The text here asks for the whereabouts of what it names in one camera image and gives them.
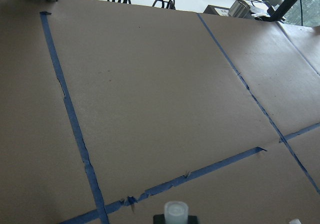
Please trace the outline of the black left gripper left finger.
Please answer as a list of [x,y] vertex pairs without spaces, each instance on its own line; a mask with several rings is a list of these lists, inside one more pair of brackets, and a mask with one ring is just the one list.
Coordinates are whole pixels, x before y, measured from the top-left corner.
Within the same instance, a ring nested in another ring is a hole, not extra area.
[[165,215],[154,215],[153,216],[153,224],[166,224]]

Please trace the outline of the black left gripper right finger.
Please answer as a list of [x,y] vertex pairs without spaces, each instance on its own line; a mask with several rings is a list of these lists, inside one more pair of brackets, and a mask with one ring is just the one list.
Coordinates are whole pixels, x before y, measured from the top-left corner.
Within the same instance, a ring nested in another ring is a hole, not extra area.
[[197,216],[188,216],[187,224],[199,224]]

